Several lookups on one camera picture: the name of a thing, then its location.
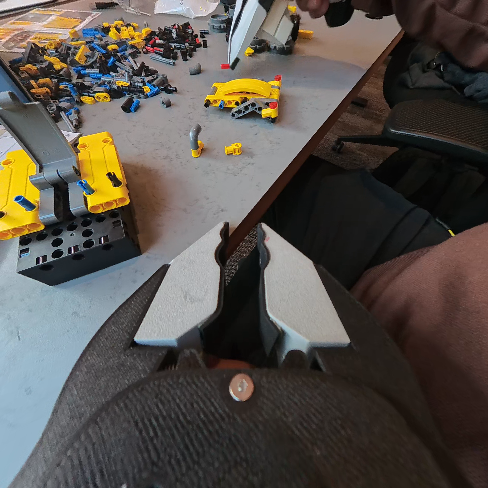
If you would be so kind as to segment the pile of wheels and tires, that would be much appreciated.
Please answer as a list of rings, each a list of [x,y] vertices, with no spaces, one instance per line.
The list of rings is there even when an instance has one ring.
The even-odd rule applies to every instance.
[[[298,12],[296,11],[296,7],[289,7],[289,9],[292,14],[298,14]],[[233,18],[233,9],[230,9],[229,12],[225,15],[222,14],[211,15],[208,24],[211,31],[224,32],[226,35],[225,38],[228,41],[230,30],[231,30],[232,18]],[[295,41],[289,40],[284,46],[279,46],[277,44],[270,42],[264,37],[264,25],[262,25],[258,33],[255,35],[255,37],[247,47],[245,51],[245,55],[250,56],[253,53],[261,53],[266,51],[275,52],[280,55],[288,55],[292,53],[295,47],[295,42],[296,40]]]

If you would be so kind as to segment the grey desk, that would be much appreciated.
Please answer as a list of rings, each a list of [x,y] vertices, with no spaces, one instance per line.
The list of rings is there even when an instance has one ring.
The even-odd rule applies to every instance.
[[[234,71],[221,69],[223,33],[210,34],[208,47],[186,63],[154,63],[178,88],[170,108],[153,98],[131,115],[121,102],[83,107],[83,135],[106,130],[114,137],[142,255],[52,287],[17,274],[17,241],[1,242],[1,487],[28,459],[74,363],[103,322],[217,223],[237,229],[300,151],[314,150],[315,134],[327,132],[322,125],[401,30],[394,16],[372,20],[361,11],[339,28],[302,13],[301,27],[314,36],[298,39],[291,55],[245,57]],[[190,76],[197,63],[202,73]],[[275,75],[283,77],[275,124],[204,108],[214,82]],[[189,140],[195,124],[204,143],[198,158]],[[225,155],[232,143],[242,144],[241,155]]]

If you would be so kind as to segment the yellow curved brick assembly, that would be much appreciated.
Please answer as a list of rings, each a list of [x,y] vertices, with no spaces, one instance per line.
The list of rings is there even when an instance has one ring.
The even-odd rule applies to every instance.
[[[229,109],[233,120],[256,113],[262,119],[275,123],[279,114],[282,76],[271,81],[239,78],[228,82],[215,82],[205,97],[204,107]]]

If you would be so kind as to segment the person in brown shirt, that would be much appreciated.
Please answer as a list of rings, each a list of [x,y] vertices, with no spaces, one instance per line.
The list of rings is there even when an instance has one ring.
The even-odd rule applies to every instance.
[[[351,292],[410,363],[460,471],[487,487],[487,223],[375,266]]]

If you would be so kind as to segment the instruction booklet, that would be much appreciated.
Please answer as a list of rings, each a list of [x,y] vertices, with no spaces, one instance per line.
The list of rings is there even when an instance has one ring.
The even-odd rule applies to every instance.
[[[81,134],[75,132],[68,132],[62,130],[62,133],[66,140],[73,146]],[[1,162],[7,158],[7,154],[12,151],[21,150],[19,143],[13,138],[13,136],[1,125]]]

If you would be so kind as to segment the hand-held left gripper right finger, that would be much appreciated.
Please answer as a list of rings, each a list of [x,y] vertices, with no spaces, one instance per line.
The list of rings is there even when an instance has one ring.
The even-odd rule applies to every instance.
[[[261,337],[283,363],[290,351],[345,348],[350,337],[314,263],[267,224],[258,225]]]

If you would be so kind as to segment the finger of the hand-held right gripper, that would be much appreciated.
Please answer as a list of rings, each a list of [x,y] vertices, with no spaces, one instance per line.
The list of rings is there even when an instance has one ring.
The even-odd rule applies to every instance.
[[[235,70],[267,16],[267,1],[236,1],[228,39],[228,60]]]

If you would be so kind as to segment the clear bag with white label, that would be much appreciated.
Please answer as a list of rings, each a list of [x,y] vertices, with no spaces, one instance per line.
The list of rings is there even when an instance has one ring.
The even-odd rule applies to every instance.
[[[212,14],[220,1],[156,1],[154,14],[181,15],[189,19]]]

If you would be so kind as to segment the sticker sheet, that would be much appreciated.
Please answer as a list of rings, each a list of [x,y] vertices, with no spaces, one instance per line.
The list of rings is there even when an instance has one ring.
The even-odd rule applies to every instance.
[[[1,52],[22,53],[30,41],[45,45],[51,40],[82,38],[82,29],[99,15],[95,11],[36,8],[1,21]]]

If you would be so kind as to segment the pile of small brick parts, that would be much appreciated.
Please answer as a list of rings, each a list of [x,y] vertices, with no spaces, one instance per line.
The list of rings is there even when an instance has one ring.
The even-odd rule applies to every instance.
[[[143,99],[172,95],[178,89],[149,60],[175,65],[207,48],[208,30],[199,33],[189,22],[142,29],[122,18],[82,30],[83,37],[30,41],[8,67],[33,101],[40,102],[54,122],[70,129],[81,127],[80,107],[127,97]]]

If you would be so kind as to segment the person's right forearm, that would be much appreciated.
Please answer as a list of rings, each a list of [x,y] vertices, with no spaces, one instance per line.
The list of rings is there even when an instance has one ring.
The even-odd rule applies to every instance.
[[[463,66],[487,72],[487,1],[352,1],[374,16],[394,15],[405,33]]]

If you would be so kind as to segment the yellow and black brick assembly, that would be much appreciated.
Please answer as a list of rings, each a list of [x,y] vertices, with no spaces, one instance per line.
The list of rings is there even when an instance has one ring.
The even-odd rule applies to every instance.
[[[109,132],[76,148],[1,60],[1,241],[17,274],[54,286],[141,255],[123,165]]]

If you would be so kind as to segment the person's right hand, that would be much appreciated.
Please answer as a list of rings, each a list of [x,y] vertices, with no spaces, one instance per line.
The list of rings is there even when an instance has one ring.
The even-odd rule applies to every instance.
[[[296,4],[298,9],[302,12],[307,12],[313,19],[323,17],[330,7],[330,1],[328,0],[296,1]]]

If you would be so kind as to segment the black office chair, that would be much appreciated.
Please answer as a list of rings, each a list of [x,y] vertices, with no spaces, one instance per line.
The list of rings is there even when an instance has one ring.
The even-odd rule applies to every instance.
[[[487,172],[487,70],[463,66],[454,56],[412,43],[402,72],[390,86],[397,101],[380,135],[343,136],[344,143],[414,147],[466,161]]]

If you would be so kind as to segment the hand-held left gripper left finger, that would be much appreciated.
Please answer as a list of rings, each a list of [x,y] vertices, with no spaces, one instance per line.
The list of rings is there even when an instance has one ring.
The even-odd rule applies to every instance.
[[[134,336],[138,345],[202,349],[222,312],[229,223],[221,222],[173,259]]]

